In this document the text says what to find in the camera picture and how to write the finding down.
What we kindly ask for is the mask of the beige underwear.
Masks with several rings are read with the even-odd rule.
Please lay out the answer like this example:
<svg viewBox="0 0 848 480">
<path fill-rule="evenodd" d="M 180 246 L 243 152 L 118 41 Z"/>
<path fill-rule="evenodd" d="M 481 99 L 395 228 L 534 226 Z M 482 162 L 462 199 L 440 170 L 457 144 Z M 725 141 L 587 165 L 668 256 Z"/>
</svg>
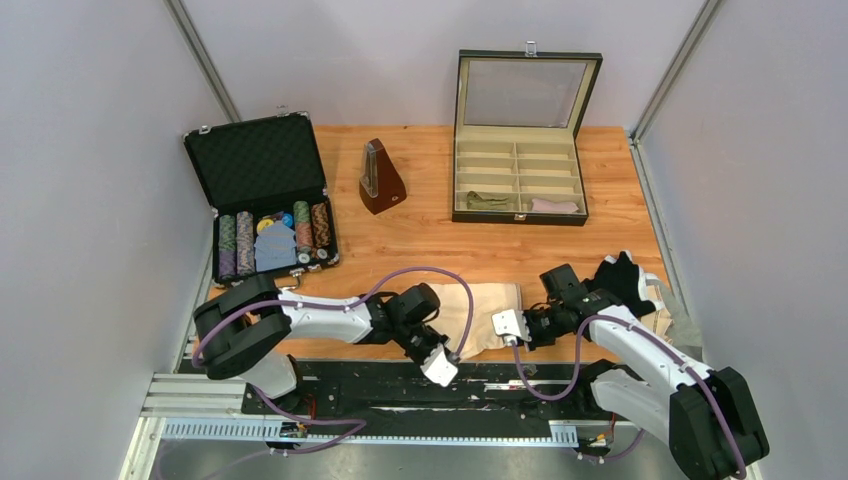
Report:
<svg viewBox="0 0 848 480">
<path fill-rule="evenodd" d="M 468 312 L 467 293 L 457 284 L 431 284 L 441 305 L 438 314 L 429 325 L 449 338 L 448 348 L 457 351 L 465 330 Z M 474 313 L 470 333 L 460 349 L 460 358 L 467 360 L 485 350 L 504 347 L 503 340 L 495 334 L 492 316 L 504 310 L 522 308 L 521 287 L 516 283 L 471 284 Z"/>
</svg>

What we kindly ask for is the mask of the olive green white underwear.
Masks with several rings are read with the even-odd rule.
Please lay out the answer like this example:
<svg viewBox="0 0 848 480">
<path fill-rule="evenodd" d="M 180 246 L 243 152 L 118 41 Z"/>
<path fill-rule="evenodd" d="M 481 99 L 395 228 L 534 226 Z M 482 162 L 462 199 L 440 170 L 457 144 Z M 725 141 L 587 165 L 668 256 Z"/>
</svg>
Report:
<svg viewBox="0 0 848 480">
<path fill-rule="evenodd" d="M 487 192 L 469 191 L 465 196 L 466 206 L 469 210 L 476 211 L 512 211 L 512 199 L 510 195 L 501 195 Z"/>
</svg>

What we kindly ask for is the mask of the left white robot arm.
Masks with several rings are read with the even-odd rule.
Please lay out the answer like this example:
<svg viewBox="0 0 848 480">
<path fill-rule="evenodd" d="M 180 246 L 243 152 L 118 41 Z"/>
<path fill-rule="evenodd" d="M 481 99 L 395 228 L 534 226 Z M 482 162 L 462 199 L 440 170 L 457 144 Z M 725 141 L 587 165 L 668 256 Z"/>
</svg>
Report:
<svg viewBox="0 0 848 480">
<path fill-rule="evenodd" d="M 211 380 L 243 379 L 283 413 L 298 411 L 307 390 L 293 356 L 277 350 L 286 339 L 394 343 L 426 379 L 446 387 L 458 367 L 448 337 L 426 322 L 440 307 L 425 283 L 401 293 L 335 299 L 280 289 L 272 278 L 255 276 L 194 311 L 192 364 Z"/>
</svg>

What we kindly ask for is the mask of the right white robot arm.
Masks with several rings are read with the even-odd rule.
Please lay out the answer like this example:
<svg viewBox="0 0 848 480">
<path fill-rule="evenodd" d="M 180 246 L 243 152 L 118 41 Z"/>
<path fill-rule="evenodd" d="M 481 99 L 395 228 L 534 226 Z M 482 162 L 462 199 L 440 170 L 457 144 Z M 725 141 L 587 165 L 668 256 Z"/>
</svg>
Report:
<svg viewBox="0 0 848 480">
<path fill-rule="evenodd" d="M 715 369 L 683 353 L 641 321 L 663 308 L 647 294 L 657 278 L 627 252 L 606 257 L 593 277 L 580 280 L 568 264 L 541 274 L 546 300 L 513 316 L 506 342 L 529 350 L 565 335 L 616 354 L 623 366 L 573 363 L 565 390 L 584 417 L 607 411 L 661 440 L 689 479 L 743 479 L 771 448 L 747 381 L 731 367 Z"/>
</svg>

